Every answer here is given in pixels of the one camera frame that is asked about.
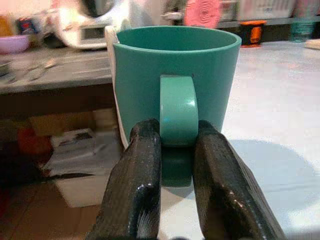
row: mug handle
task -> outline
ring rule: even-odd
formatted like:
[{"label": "mug handle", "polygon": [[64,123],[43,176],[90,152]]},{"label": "mug handle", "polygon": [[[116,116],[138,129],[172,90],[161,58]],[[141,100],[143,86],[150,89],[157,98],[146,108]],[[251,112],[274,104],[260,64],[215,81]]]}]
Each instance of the mug handle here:
[{"label": "mug handle", "polygon": [[185,148],[198,136],[198,105],[190,76],[160,76],[160,137],[164,147]]}]

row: orange object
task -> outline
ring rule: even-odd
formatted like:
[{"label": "orange object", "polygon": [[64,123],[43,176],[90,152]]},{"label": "orange object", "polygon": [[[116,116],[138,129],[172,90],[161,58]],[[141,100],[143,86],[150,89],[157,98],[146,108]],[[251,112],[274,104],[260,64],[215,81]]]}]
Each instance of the orange object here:
[{"label": "orange object", "polygon": [[251,30],[251,43],[256,44],[260,41],[262,29],[260,26],[256,26]]},{"label": "orange object", "polygon": [[261,25],[261,24],[266,24],[266,20],[257,20],[257,21],[243,21],[240,22],[240,25]]},{"label": "orange object", "polygon": [[40,155],[50,153],[53,149],[48,136],[36,136],[32,128],[18,129],[18,146],[21,153],[26,155]]},{"label": "orange object", "polygon": [[242,48],[260,47],[263,29],[267,21],[245,21],[240,23],[240,37],[242,38]]},{"label": "orange object", "polygon": [[7,17],[0,16],[0,37],[12,36],[13,31],[10,27]]}]

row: cardboard box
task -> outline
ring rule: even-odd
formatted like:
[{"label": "cardboard box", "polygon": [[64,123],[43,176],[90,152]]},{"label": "cardboard box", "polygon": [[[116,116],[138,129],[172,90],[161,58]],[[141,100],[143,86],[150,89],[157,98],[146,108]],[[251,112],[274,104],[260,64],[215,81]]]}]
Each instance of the cardboard box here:
[{"label": "cardboard box", "polygon": [[77,129],[95,129],[91,111],[32,116],[29,118],[37,136],[60,136]]}]

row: teal mug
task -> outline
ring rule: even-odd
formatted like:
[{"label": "teal mug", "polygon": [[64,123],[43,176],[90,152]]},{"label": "teal mug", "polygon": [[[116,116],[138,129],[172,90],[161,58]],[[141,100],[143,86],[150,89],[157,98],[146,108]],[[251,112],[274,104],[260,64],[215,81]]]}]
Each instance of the teal mug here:
[{"label": "teal mug", "polygon": [[146,119],[157,119],[162,185],[187,187],[199,120],[221,131],[241,39],[202,27],[105,28],[121,140]]}]

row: clutter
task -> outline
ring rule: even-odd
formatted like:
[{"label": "clutter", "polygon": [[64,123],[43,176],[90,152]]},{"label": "clutter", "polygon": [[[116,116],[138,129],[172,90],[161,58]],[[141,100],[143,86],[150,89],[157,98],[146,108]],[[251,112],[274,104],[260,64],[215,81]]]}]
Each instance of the clutter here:
[{"label": "clutter", "polygon": [[66,145],[61,142],[57,146],[56,139],[53,142],[54,152],[50,160],[42,167],[43,171],[49,171],[51,177],[65,174],[104,176],[111,172],[122,152],[116,131],[66,141],[65,143],[68,143]]}]

